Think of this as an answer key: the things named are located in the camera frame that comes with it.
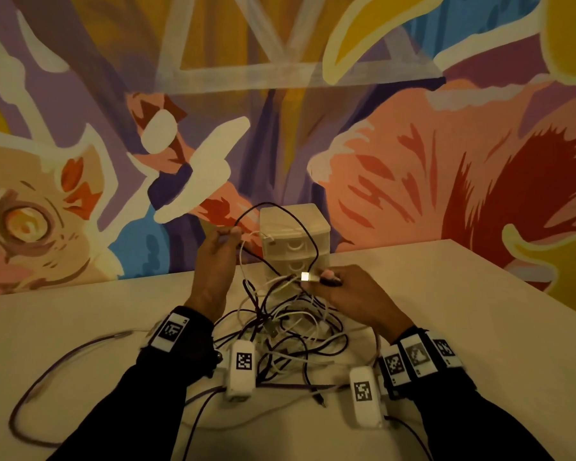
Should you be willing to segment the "person's right forearm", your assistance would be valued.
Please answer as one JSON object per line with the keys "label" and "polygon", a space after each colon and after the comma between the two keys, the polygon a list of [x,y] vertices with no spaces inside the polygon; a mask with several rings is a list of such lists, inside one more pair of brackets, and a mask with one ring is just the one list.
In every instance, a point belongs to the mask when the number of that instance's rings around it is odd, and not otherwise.
{"label": "person's right forearm", "polygon": [[402,390],[420,413],[433,461],[554,461],[508,412],[488,401],[463,368]]}

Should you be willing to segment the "person's left forearm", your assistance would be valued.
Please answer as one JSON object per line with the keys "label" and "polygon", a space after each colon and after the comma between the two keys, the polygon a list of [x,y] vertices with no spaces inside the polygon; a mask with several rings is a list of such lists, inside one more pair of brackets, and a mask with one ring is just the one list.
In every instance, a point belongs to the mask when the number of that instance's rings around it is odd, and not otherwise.
{"label": "person's left forearm", "polygon": [[174,310],[190,321],[172,350],[140,349],[116,387],[47,461],[171,461],[187,388],[217,366],[214,323],[185,306]]}

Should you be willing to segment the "white plastic mini drawer unit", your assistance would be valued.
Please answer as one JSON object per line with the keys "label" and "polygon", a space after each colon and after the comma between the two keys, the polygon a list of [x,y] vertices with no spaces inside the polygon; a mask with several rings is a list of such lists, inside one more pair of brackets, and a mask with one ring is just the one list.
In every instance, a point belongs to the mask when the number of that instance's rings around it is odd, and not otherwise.
{"label": "white plastic mini drawer unit", "polygon": [[330,266],[330,224],[314,203],[263,207],[260,234],[268,275],[321,273]]}

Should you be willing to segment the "person's left hand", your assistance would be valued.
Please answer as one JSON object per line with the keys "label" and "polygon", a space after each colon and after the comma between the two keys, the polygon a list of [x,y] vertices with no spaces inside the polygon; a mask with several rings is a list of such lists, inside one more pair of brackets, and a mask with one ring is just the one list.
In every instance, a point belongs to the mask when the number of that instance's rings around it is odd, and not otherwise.
{"label": "person's left hand", "polygon": [[192,289],[185,307],[215,323],[225,311],[226,297],[236,271],[237,247],[216,247],[215,229],[199,247]]}

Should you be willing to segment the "right wristband with marker tags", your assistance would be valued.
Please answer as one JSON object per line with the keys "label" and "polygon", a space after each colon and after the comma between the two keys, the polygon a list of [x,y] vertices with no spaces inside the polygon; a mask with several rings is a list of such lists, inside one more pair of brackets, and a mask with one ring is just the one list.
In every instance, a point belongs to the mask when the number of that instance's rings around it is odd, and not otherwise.
{"label": "right wristband with marker tags", "polygon": [[435,331],[421,331],[396,344],[384,342],[376,364],[378,381],[392,401],[403,399],[402,390],[423,377],[464,366],[446,338]]}

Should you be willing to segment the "person's right hand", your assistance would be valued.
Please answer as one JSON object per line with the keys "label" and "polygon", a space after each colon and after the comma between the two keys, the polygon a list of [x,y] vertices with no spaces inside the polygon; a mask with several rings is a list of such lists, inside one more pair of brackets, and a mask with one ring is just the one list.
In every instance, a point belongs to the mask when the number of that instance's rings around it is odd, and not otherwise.
{"label": "person's right hand", "polygon": [[330,270],[343,280],[343,285],[304,281],[302,288],[327,301],[346,317],[371,327],[390,344],[417,333],[414,322],[360,266],[333,266]]}

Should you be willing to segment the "left wristband with marker tag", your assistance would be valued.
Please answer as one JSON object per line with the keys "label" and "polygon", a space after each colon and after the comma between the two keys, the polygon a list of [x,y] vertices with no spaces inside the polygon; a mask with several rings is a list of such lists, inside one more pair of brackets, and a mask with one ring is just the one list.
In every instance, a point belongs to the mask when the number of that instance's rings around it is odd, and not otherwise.
{"label": "left wristband with marker tag", "polygon": [[158,321],[146,334],[140,347],[141,350],[151,347],[169,353],[184,332],[189,321],[190,318],[183,311],[172,311]]}

